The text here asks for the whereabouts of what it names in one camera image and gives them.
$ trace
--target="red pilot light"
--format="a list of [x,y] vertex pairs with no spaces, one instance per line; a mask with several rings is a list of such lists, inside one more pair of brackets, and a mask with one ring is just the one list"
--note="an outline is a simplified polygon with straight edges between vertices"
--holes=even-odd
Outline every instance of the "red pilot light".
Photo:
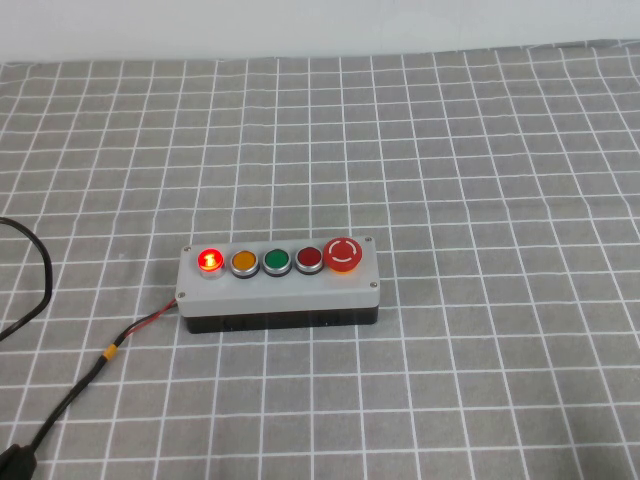
[[362,247],[352,238],[334,238],[324,246],[323,257],[334,272],[349,273],[362,260]]
[[219,250],[207,248],[198,255],[198,267],[203,276],[215,275],[222,272],[224,257]]

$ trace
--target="orange button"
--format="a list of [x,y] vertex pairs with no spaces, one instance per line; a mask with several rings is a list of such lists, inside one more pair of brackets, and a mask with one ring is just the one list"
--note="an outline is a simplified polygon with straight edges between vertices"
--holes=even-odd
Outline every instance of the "orange button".
[[231,260],[231,272],[238,278],[250,278],[258,273],[258,258],[249,250],[236,253]]

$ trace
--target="dark red button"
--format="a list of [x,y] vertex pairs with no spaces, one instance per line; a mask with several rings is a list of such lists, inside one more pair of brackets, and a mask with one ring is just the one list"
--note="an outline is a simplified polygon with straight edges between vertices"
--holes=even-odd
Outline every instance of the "dark red button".
[[362,247],[352,238],[339,237],[329,240],[324,246],[324,262],[338,273],[347,273],[362,260]]
[[296,268],[305,275],[318,273],[322,270],[322,252],[315,247],[305,247],[298,250]]

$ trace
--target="emergency stop button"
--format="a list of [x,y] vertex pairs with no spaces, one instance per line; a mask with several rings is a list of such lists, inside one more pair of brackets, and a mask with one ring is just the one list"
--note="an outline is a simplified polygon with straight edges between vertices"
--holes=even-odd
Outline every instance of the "emergency stop button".
[[362,260],[362,247],[353,238],[338,237],[324,246],[324,263],[334,272],[348,273]]

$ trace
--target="black cable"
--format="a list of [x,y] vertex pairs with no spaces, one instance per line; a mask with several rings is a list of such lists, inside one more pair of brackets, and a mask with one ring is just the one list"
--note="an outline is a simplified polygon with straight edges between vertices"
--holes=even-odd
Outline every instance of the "black cable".
[[[175,308],[175,305],[168,308],[167,310],[171,310],[172,308]],[[125,328],[122,331],[122,333],[120,333],[120,335],[116,337],[116,339],[113,341],[113,345],[115,347],[119,347],[120,345],[122,345],[122,342],[124,342],[125,338],[127,338],[127,334],[133,328],[137,327],[143,322],[146,322],[147,320],[154,317],[158,313],[159,312],[154,312],[151,315],[147,315],[146,317],[141,318],[137,322],[134,322],[131,325],[129,325],[127,328]],[[82,377],[78,381],[78,383],[76,383],[73,386],[73,388],[69,391],[69,393],[60,401],[58,406],[53,410],[53,412],[51,412],[51,415],[47,417],[45,422],[40,427],[40,430],[38,430],[38,433],[36,433],[36,435],[33,437],[33,440],[31,441],[31,448],[33,449],[34,452],[38,449],[38,447],[40,446],[40,443],[42,443],[42,440],[47,435],[47,433],[49,433],[49,430],[51,430],[51,427],[53,427],[53,425],[56,423],[56,420],[60,418],[60,416],[64,413],[64,411],[71,404],[71,402],[73,402],[78,397],[78,395],[82,393],[82,391],[87,387],[87,385],[89,385],[96,378],[98,373],[100,373],[100,370],[102,370],[102,368],[107,364],[109,360],[110,359],[107,358],[105,353],[103,353],[100,356],[100,358],[98,358],[93,368],[89,370],[89,372],[84,377]]]
[[[40,303],[25,316],[13,323],[11,326],[0,332],[0,341],[6,339],[9,335],[15,333],[20,328],[25,326],[34,317],[39,315],[49,302],[53,294],[53,266],[51,264],[51,257],[47,248],[40,241],[40,239],[27,227],[10,218],[0,217],[0,224],[8,225],[15,228],[25,237],[27,237],[31,243],[36,247],[42,256],[44,263],[44,296]],[[47,436],[53,425],[65,412],[67,407],[73,402],[82,391],[98,376],[104,366],[113,358],[118,347],[124,342],[124,340],[131,335],[134,331],[144,328],[149,323],[155,321],[164,312],[176,307],[175,299],[169,302],[162,310],[159,310],[151,315],[147,315],[144,318],[132,323],[125,328],[120,335],[116,337],[113,343],[100,355],[96,363],[91,370],[82,377],[69,391],[69,393],[58,403],[56,408],[44,421],[38,432],[33,437],[33,440],[29,445],[20,447],[18,445],[12,445],[2,454],[0,454],[0,480],[28,480],[32,478],[33,472],[37,465],[35,452]]]
[[33,233],[21,223],[16,222],[15,220],[11,220],[10,218],[0,217],[0,224],[13,227],[20,233],[22,233],[25,237],[27,237],[31,241],[31,243],[33,243],[36,249],[38,249],[40,255],[42,256],[42,261],[44,262],[44,296],[42,297],[42,300],[38,305],[36,305],[33,310],[23,316],[20,320],[16,321],[11,326],[0,332],[1,342],[9,335],[17,332],[20,328],[24,327],[34,317],[39,315],[45,308],[47,308],[47,305],[49,305],[49,302],[51,301],[51,295],[53,293],[53,266],[51,265],[51,257],[49,256],[47,247],[45,247],[40,239],[36,237],[35,233]]

